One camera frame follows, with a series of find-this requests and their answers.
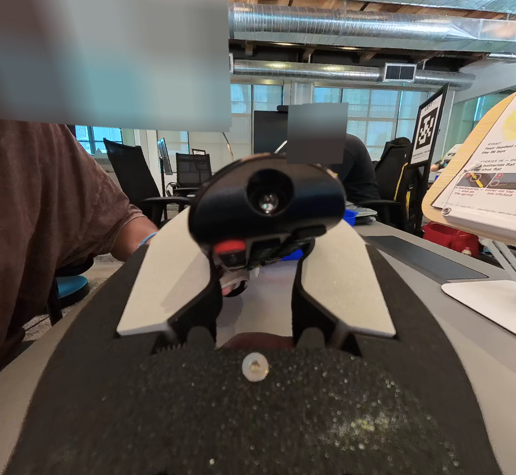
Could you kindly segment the monitor on stand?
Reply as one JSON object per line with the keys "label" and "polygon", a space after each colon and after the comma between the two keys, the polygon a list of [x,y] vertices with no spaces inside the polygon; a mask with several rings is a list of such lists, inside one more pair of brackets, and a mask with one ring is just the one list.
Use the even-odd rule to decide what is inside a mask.
{"label": "monitor on stand", "polygon": [[158,146],[158,158],[159,158],[159,171],[160,171],[160,179],[161,179],[161,187],[163,197],[167,196],[166,192],[166,183],[165,176],[172,175],[172,168],[170,163],[170,158],[168,154],[168,150],[166,147],[166,142],[164,138],[161,138],[157,142]]}

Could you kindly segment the black framed tag sign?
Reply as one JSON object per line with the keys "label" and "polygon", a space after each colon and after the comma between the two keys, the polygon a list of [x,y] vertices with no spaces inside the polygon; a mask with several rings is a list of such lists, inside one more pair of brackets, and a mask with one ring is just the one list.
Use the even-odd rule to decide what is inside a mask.
{"label": "black framed tag sign", "polygon": [[409,167],[416,168],[430,164],[448,89],[449,83],[444,84],[419,106],[408,159]]}

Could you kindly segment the grey desk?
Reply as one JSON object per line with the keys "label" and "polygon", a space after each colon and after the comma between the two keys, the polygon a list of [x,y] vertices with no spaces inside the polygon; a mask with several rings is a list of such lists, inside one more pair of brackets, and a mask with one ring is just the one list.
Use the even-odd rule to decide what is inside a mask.
{"label": "grey desk", "polygon": [[1,474],[515,474],[515,338],[366,243],[396,329],[273,348],[296,265],[218,315],[217,342],[117,326],[145,257],[1,373]]}

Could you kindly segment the black remote control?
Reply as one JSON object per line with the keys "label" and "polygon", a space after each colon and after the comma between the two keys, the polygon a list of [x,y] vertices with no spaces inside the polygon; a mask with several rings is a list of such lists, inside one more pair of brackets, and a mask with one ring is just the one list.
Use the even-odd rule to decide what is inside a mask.
{"label": "black remote control", "polygon": [[306,249],[344,215],[344,188],[328,169],[262,153],[225,166],[202,185],[188,228],[205,255],[231,272]]}

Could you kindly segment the blue bin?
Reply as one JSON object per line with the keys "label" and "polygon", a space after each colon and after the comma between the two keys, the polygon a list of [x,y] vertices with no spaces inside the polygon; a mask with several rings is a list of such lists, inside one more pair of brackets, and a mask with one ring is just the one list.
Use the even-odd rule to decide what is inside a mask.
{"label": "blue bin", "polygon": [[[349,224],[351,227],[354,227],[356,224],[358,212],[350,209],[345,210],[345,214],[343,220]],[[294,252],[288,254],[287,256],[281,258],[281,261],[296,261],[299,260],[303,256],[302,249],[297,249]]]}

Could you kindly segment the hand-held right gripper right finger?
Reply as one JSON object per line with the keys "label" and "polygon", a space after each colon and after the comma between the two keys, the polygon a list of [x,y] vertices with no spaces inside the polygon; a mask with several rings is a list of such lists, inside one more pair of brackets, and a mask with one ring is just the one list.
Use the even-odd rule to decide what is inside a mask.
{"label": "hand-held right gripper right finger", "polygon": [[291,309],[295,343],[307,329],[319,330],[323,343],[334,347],[350,334],[396,336],[365,242],[345,220],[304,249]]}

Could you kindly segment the teal stool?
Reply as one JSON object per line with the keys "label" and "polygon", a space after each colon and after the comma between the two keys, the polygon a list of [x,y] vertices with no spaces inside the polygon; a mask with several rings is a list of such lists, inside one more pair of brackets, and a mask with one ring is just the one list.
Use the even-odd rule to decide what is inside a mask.
{"label": "teal stool", "polygon": [[80,302],[90,292],[88,279],[83,275],[57,277],[57,303],[60,309]]}

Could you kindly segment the chair with black yellow jacket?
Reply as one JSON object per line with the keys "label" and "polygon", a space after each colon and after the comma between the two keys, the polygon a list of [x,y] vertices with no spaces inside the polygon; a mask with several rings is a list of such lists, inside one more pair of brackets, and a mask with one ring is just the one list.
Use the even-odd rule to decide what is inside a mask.
{"label": "chair with black yellow jacket", "polygon": [[411,147],[406,137],[386,142],[375,166],[375,175],[380,199],[394,202],[385,207],[386,223],[422,237],[421,204],[424,186],[420,168],[409,167]]}

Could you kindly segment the person's brown shirt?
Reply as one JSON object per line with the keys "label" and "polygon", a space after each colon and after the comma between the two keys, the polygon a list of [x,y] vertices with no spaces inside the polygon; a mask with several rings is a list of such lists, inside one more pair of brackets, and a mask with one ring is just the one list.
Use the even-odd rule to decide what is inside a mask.
{"label": "person's brown shirt", "polygon": [[46,310],[59,269],[110,253],[145,216],[66,125],[1,120],[1,367]]}

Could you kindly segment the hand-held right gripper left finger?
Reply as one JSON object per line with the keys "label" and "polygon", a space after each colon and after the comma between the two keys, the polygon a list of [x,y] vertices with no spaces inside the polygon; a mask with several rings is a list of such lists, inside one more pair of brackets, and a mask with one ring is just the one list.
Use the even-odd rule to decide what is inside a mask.
{"label": "hand-held right gripper left finger", "polygon": [[192,328],[216,339],[223,296],[219,275],[189,232],[187,208],[144,246],[140,266],[117,326],[119,336],[157,332],[184,343]]}

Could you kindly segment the ceiling vent grille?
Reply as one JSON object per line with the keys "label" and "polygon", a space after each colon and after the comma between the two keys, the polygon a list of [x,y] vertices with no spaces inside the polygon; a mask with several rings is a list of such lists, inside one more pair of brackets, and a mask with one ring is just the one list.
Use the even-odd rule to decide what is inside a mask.
{"label": "ceiling vent grille", "polygon": [[384,65],[382,81],[414,83],[416,71],[416,64],[386,63]]}

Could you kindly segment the large black screen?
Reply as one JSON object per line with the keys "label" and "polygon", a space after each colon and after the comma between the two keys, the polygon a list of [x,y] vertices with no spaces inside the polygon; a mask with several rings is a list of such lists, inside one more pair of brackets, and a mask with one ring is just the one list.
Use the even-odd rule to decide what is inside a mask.
{"label": "large black screen", "polygon": [[287,140],[288,111],[253,113],[253,153],[274,153]]}

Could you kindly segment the person's left forearm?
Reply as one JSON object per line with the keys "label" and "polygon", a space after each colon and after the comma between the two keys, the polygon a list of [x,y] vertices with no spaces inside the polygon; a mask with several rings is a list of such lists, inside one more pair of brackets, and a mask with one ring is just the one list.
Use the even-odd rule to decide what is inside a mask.
{"label": "person's left forearm", "polygon": [[158,227],[145,216],[134,218],[119,231],[110,254],[118,261],[125,262],[138,249],[140,242]]}

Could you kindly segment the white instruction sheet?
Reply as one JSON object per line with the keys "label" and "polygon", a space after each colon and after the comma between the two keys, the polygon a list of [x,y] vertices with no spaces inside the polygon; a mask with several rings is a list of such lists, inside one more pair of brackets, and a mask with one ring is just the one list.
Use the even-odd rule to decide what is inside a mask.
{"label": "white instruction sheet", "polygon": [[438,182],[430,207],[447,220],[515,218],[515,93],[480,119]]}

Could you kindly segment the red bin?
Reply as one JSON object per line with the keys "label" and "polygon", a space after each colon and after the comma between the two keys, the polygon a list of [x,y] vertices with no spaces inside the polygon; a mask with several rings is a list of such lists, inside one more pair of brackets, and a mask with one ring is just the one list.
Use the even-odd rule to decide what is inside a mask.
{"label": "red bin", "polygon": [[480,242],[475,234],[464,232],[438,222],[429,222],[422,227],[423,238],[455,252],[477,258]]}

